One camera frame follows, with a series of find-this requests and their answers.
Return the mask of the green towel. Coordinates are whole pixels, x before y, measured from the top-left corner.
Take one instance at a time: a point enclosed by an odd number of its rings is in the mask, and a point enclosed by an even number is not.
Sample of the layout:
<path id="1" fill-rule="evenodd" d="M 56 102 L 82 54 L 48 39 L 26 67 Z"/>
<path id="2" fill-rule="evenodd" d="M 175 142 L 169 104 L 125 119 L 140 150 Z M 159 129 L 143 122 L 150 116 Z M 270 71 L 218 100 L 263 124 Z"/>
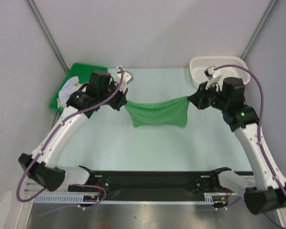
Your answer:
<path id="1" fill-rule="evenodd" d="M 135 103 L 128 101 L 124 106 L 133 126 L 174 125 L 185 127 L 188 120 L 189 101 L 186 96 L 160 103 Z"/>

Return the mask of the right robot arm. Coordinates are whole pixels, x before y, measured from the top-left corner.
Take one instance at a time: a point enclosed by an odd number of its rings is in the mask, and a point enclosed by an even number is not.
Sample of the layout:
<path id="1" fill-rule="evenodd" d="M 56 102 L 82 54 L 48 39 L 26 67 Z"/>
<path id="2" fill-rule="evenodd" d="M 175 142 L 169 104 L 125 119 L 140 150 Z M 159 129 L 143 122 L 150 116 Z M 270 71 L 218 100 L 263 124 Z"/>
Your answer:
<path id="1" fill-rule="evenodd" d="M 241 196 L 248 210 L 254 214 L 266 213 L 286 207 L 286 178 L 281 174 L 258 130 L 258 116 L 254 108 L 245 104 L 245 85 L 239 78 L 228 77 L 221 89 L 199 85 L 187 100 L 199 110 L 213 107 L 222 112 L 247 156 L 254 175 L 250 182 L 232 169 L 222 167 L 212 170 L 210 187 L 216 192 L 227 188 Z"/>

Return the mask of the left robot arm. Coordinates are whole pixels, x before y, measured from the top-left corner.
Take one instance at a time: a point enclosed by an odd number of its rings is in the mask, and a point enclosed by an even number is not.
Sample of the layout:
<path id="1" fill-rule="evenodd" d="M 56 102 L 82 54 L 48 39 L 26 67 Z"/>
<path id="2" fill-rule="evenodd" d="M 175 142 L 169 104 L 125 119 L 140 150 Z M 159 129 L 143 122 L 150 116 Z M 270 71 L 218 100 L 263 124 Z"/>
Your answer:
<path id="1" fill-rule="evenodd" d="M 28 177 L 53 192 L 61 185 L 79 184 L 90 191 L 95 187 L 93 172 L 83 166 L 58 167 L 58 161 L 77 130 L 97 112 L 102 105 L 119 111 L 127 103 L 128 84 L 133 75 L 117 69 L 112 78 L 106 71 L 94 71 L 90 80 L 73 92 L 66 107 L 46 138 L 30 154 L 21 154 L 18 162 Z"/>

